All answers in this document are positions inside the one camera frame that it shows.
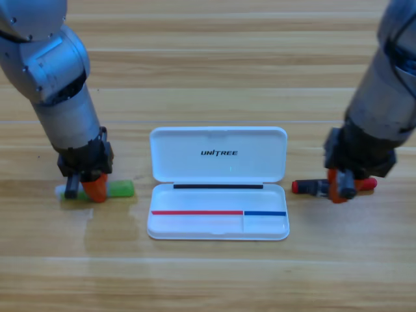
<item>unitree logo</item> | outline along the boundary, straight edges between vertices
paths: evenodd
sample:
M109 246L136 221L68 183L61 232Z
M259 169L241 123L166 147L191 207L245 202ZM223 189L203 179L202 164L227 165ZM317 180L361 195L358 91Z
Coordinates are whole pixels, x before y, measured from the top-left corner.
M212 156L236 156L238 155L239 151L216 151L215 149L212 151L202 151L201 155L212 155Z

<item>red line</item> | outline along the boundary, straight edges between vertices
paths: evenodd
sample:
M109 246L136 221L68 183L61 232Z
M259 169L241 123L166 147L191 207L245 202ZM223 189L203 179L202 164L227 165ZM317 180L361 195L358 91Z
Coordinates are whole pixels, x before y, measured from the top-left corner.
M213 211L213 210L154 210L153 215L242 215L243 212L239 210L230 211Z

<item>white plastic case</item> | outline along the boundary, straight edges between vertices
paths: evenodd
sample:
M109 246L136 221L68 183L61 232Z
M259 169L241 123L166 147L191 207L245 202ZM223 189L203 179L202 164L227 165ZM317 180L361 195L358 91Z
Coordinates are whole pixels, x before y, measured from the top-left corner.
M287 134L279 127L163 127L150 135L154 239L278 241L289 235Z

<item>wood grain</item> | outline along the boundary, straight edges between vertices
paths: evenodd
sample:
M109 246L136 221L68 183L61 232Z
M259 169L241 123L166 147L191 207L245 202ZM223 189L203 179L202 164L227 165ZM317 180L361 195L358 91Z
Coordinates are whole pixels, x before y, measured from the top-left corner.
M70 0L68 25L136 196L59 203L57 154L0 73L0 311L414 312L416 136L374 193L344 205L291 194L325 176L376 49L387 0ZM152 240L149 133L276 125L289 136L291 234L281 242Z
M333 121L342 120L353 88L90 88L108 121ZM36 121L32 105L14 89L1 91L4 121Z

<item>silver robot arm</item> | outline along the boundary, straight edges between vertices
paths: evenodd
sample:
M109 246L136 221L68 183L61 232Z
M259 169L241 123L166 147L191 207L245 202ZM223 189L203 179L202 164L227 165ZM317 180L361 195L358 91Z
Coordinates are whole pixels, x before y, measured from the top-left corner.
M416 1L392 0L378 31L379 49L346 110L341 129L325 143L330 197L352 199L359 180L385 177L395 148L416 126Z
M102 202L113 154L86 86L88 53L64 25L66 11L66 0L0 0L0 66L59 153L66 197L76 197L81 182Z

